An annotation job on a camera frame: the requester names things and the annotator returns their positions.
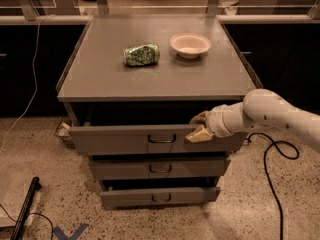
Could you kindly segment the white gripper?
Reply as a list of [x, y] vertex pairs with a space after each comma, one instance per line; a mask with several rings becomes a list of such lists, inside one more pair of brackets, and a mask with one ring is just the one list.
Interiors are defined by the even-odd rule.
[[214, 107], [209, 112], [203, 111], [194, 116], [189, 121], [190, 124], [204, 124], [206, 122], [207, 127], [200, 125], [193, 132], [186, 135], [185, 138], [191, 143], [198, 143], [210, 141], [213, 135], [219, 138], [232, 136], [233, 133], [227, 129], [223, 119], [226, 108], [226, 105], [221, 105]]

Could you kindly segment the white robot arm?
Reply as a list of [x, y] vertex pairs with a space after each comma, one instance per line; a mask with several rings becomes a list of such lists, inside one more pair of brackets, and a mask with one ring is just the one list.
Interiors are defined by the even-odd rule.
[[273, 91], [255, 89], [242, 102], [216, 106], [191, 119], [199, 126], [186, 136], [192, 143], [256, 133], [268, 128], [287, 130], [320, 152], [320, 116], [294, 107]]

